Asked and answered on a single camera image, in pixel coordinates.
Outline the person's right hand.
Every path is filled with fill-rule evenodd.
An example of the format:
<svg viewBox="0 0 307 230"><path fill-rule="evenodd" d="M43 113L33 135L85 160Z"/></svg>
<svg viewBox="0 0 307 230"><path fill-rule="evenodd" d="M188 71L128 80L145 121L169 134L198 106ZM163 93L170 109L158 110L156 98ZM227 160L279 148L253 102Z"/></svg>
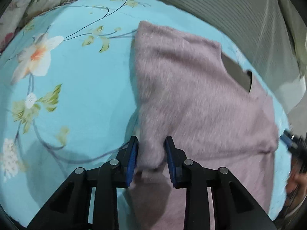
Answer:
<svg viewBox="0 0 307 230"><path fill-rule="evenodd" d="M293 195L293 202L301 203L306 197L306 172L300 172L302 164L292 160L291 172L286 185L287 195Z"/></svg>

